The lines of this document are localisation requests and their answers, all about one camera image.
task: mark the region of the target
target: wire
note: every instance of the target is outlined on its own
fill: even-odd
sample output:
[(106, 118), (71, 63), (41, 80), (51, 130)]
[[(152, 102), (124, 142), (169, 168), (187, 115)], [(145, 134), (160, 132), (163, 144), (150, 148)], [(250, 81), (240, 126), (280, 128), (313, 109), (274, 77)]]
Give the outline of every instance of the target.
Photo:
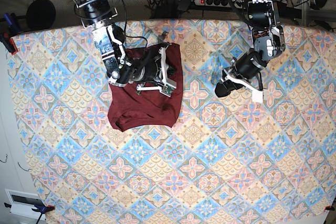
[(293, 6), (293, 7), (298, 7), (298, 6), (300, 6), (300, 5), (303, 5), (304, 3), (308, 2), (308, 1), (310, 1), (310, 0), (306, 0), (306, 1), (303, 1), (303, 2), (301, 2), (301, 3), (297, 4), (297, 5), (295, 5), (295, 4), (293, 3), (293, 0), (290, 0), (290, 2), (292, 3), (292, 6)]
[(124, 13), (125, 13), (125, 25), (124, 25), (124, 35), (125, 37), (128, 37), (128, 38), (140, 38), (140, 39), (144, 39), (146, 41), (146, 45), (145, 45), (145, 48), (147, 48), (147, 45), (148, 45), (148, 40), (143, 37), (143, 36), (128, 36), (126, 35), (126, 27), (127, 27), (127, 10), (126, 10), (126, 4), (124, 2), (124, 0), (121, 0), (121, 3), (122, 3), (122, 6), (124, 8)]
[(8, 155), (6, 154), (6, 160), (5, 161), (0, 160), (0, 162), (1, 163), (7, 163), (7, 159), (8, 159)]
[(32, 169), (30, 169), (30, 168), (29, 168), (29, 169), (24, 169), (24, 168), (22, 168), (19, 162), (17, 162), (17, 164), (18, 164), (19, 167), (20, 167), (22, 170), (24, 170), (25, 172), (30, 172), (30, 171), (32, 170)]
[[(116, 6), (120, 3), (120, 1), (121, 1), (121, 0), (117, 0), (117, 1), (115, 2), (115, 4), (114, 4), (113, 6), (111, 6), (110, 8), (114, 8), (114, 7), (116, 7)], [(76, 4), (74, 4), (74, 5), (73, 5), (73, 11), (74, 11), (74, 14), (75, 14), (77, 17), (79, 17), (79, 18), (81, 18), (81, 19), (84, 19), (84, 20), (94, 20), (94, 19), (103, 17), (103, 16), (105, 16), (105, 15), (107, 15), (107, 14), (109, 14), (109, 13), (111, 12), (111, 9), (108, 9), (106, 12), (104, 12), (104, 13), (102, 13), (102, 14), (96, 16), (96, 17), (91, 18), (91, 17), (84, 17), (84, 16), (79, 15), (79, 14), (77, 13), (76, 10), (77, 10), (77, 7), (76, 7)]]

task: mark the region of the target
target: patterned tablecloth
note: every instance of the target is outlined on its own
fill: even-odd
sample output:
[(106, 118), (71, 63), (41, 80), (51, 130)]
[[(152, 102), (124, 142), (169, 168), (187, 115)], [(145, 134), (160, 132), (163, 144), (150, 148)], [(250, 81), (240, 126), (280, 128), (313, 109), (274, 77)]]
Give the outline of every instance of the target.
[[(276, 223), (320, 215), (336, 194), (336, 40), (285, 27), (287, 49), (262, 72), (268, 96), (214, 95), (251, 45), (240, 22), (130, 22), (127, 33), (181, 45), (184, 95), (172, 129), (113, 130), (112, 94), (92, 33), (14, 38), (8, 74), (28, 165), (48, 223)], [(140, 47), (143, 40), (128, 40)]]

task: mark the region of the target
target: metal bracket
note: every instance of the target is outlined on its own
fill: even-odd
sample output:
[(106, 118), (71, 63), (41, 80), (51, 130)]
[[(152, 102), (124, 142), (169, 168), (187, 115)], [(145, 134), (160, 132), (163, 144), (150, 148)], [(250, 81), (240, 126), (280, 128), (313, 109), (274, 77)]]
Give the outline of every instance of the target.
[(167, 97), (171, 97), (172, 92), (176, 89), (176, 82), (168, 78), (167, 69), (168, 65), (166, 64), (166, 50), (161, 47), (159, 49), (159, 54), (161, 55), (161, 73), (162, 80), (160, 80), (161, 84), (158, 86), (145, 87), (144, 83), (137, 85), (137, 93), (140, 94), (139, 91), (152, 91), (159, 90), (160, 93), (166, 95)]
[(256, 88), (252, 87), (250, 83), (248, 83), (247, 81), (245, 81), (243, 79), (237, 79), (237, 78), (233, 77), (231, 74), (229, 74), (226, 71), (226, 69), (224, 69), (224, 72), (226, 73), (225, 80), (230, 80), (234, 83), (241, 84), (241, 85), (247, 87), (249, 90), (252, 91), (252, 101), (253, 102), (258, 102), (258, 103), (263, 103), (264, 102), (264, 92), (263, 91), (260, 91)]

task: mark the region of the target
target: electrical outlet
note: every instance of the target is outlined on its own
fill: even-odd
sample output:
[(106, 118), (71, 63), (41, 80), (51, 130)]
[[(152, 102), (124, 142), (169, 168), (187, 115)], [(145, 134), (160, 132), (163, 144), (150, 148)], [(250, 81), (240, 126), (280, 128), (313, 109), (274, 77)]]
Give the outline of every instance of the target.
[[(216, 6), (216, 7), (230, 7), (227, 0), (194, 0), (195, 5), (199, 6)], [(235, 6), (239, 9), (243, 6), (243, 1), (237, 0)]]

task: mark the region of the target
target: maroon cloth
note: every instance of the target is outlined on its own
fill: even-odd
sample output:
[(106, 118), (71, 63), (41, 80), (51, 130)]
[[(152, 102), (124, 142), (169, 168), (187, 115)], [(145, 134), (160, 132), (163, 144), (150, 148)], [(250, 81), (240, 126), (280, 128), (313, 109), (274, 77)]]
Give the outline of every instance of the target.
[[(128, 56), (141, 58), (144, 48), (128, 50)], [(141, 125), (166, 125), (172, 127), (180, 114), (183, 95), (183, 73), (180, 46), (171, 44), (166, 50), (166, 57), (176, 68), (170, 79), (176, 81), (176, 89), (169, 98), (158, 90), (136, 92), (138, 83), (128, 84), (124, 88), (110, 85), (112, 103), (108, 118), (112, 127), (122, 132)]]

